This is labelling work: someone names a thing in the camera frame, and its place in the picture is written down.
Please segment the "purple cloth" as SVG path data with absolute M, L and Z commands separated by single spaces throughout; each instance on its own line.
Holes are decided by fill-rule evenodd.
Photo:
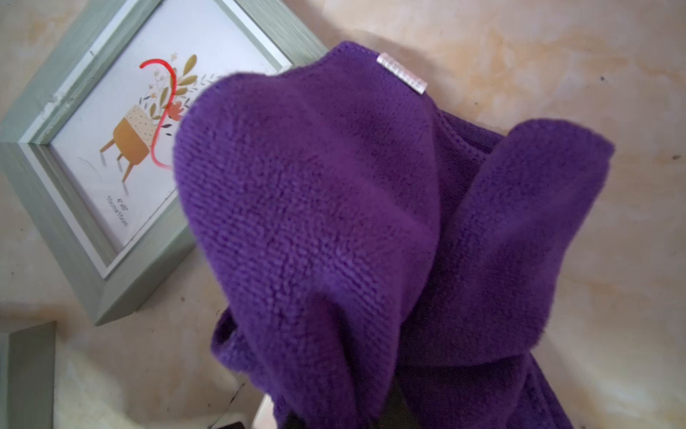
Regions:
M 180 203 L 229 305 L 211 349 L 280 428 L 568 428 L 532 355 L 613 145 L 499 135 L 345 42 L 216 82 L 180 124 Z

